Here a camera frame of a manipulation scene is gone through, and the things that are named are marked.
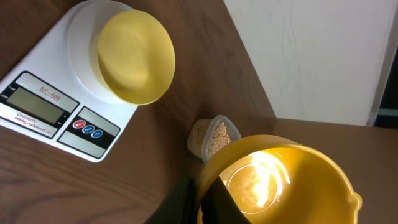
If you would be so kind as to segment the yellow plastic measuring scoop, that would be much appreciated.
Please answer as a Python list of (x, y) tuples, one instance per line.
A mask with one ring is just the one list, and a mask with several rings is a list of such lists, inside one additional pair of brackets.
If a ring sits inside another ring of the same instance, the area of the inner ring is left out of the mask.
[(357, 223), (363, 204), (332, 159), (278, 136), (235, 140), (209, 160), (197, 183), (196, 223), (218, 177), (251, 223)]

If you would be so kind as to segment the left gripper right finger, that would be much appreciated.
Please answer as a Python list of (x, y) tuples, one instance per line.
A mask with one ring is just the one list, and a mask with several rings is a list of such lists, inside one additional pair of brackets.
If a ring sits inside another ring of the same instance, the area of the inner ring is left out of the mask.
[(251, 224), (218, 177), (201, 201), (203, 224)]

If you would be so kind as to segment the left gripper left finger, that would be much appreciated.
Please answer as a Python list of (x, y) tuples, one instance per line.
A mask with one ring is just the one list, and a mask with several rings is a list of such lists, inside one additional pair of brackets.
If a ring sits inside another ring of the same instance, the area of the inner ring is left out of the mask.
[(194, 223), (195, 181), (182, 177), (144, 224)]

